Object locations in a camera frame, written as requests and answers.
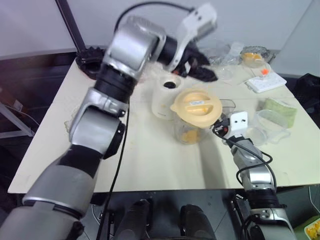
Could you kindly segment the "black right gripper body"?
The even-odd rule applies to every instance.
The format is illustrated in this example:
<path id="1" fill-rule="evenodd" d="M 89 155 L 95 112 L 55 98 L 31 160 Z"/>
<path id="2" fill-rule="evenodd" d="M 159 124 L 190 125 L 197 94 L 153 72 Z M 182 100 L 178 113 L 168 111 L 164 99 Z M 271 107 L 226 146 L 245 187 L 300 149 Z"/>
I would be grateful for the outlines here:
<path id="1" fill-rule="evenodd" d="M 219 136 L 225 136 L 229 131 L 229 126 L 230 126 L 229 118 L 218 119 L 212 127 L 212 132 Z"/>

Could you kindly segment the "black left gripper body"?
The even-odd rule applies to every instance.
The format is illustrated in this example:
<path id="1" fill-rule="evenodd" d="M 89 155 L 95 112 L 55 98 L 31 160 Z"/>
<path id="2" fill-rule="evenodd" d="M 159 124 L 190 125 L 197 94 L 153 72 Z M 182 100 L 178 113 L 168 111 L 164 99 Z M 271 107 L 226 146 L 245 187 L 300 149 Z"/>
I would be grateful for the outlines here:
<path id="1" fill-rule="evenodd" d="M 192 76 L 198 67 L 203 65 L 203 55 L 196 46 L 188 46 L 182 55 L 178 66 L 174 69 L 174 74 L 181 77 Z"/>

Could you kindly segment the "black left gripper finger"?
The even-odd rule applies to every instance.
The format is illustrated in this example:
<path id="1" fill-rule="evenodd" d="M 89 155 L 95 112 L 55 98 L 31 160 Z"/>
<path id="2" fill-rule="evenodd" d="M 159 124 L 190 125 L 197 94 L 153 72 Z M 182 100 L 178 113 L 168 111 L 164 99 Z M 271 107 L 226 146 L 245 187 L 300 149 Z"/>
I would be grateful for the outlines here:
<path id="1" fill-rule="evenodd" d="M 202 82 L 215 82 L 218 80 L 214 71 L 201 66 L 191 68 L 189 76 Z"/>
<path id="2" fill-rule="evenodd" d="M 197 61 L 197 65 L 200 67 L 210 65 L 210 61 L 208 60 L 206 55 L 203 52 L 201 52 L 199 49 L 197 50 L 196 61 Z"/>

